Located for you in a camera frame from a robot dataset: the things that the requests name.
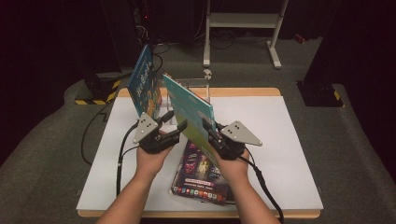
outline picture book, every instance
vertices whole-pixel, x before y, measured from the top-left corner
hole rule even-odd
[[[219,169],[190,140],[177,168],[171,194],[224,205],[232,198],[227,181]]]
[[[153,67],[151,51],[149,45],[146,45],[140,53],[127,88],[134,101],[138,116],[140,117],[145,112],[153,119],[156,119],[160,112],[162,97],[157,74]]]
[[[211,124],[213,131],[216,131],[213,105],[183,87],[168,74],[163,74],[163,81],[168,90],[177,123],[187,120],[187,128],[183,134],[204,152],[213,164],[218,165],[208,143],[208,133],[203,126],[203,119],[205,119]]]

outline white shelf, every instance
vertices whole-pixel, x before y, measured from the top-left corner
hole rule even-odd
[[[204,67],[210,66],[210,28],[211,27],[237,27],[237,28],[270,28],[274,29],[272,40],[267,43],[268,50],[273,60],[274,68],[281,69],[279,57],[277,56],[275,44],[282,25],[286,7],[289,0],[282,0],[279,13],[212,13],[210,12],[210,0],[207,0]]]

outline book cover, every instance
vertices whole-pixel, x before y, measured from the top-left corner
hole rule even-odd
[[[208,143],[208,133],[203,125],[203,119],[205,119],[216,131],[213,105],[177,83],[168,74],[163,74],[163,81],[168,90],[177,123],[187,120],[188,125],[183,134],[217,166],[218,163]]]
[[[224,205],[231,198],[229,185],[219,169],[190,140],[177,168],[171,194]]]
[[[128,81],[128,92],[134,101],[134,107],[140,117],[143,112],[153,119],[158,118],[162,102],[157,74],[149,49],[146,45],[140,53],[134,71]]]

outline white tabletop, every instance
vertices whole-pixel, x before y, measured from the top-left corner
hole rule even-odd
[[[214,106],[218,123],[227,125],[240,120],[262,140],[262,147],[247,145],[247,148],[262,170],[266,185],[284,211],[285,217],[304,217],[304,214],[306,217],[319,216],[323,205],[283,97],[211,97],[211,104]],[[122,138],[136,120],[137,113],[131,98],[118,97],[78,202],[77,210],[81,216],[100,215],[115,200],[120,145]],[[175,125],[163,125],[166,132],[175,128]],[[125,150],[135,146],[132,142],[133,136],[134,132],[130,134]],[[148,217],[150,212],[163,212],[170,217],[180,217],[180,212],[204,212],[213,217],[217,216],[216,213],[222,212],[235,214],[234,205],[200,203],[169,193],[186,142],[187,139],[181,135],[180,143],[172,149],[163,169],[157,174],[148,196],[145,214]],[[124,157],[121,188],[134,174],[135,155],[133,150]],[[268,206],[275,210],[251,168],[248,175],[253,187]]]

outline human hand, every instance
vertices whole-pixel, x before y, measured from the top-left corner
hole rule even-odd
[[[173,147],[157,154],[148,154],[143,148],[138,147],[136,151],[136,172],[134,177],[144,178],[146,180],[154,179],[163,168],[163,162]]]
[[[241,159],[236,159],[234,161],[226,161],[223,160],[219,153],[212,148],[216,160],[218,161],[218,168],[221,172],[221,175],[228,181],[230,185],[233,183],[238,183],[242,180],[248,180],[248,164]],[[245,150],[241,157],[248,160],[249,154],[248,151]]]

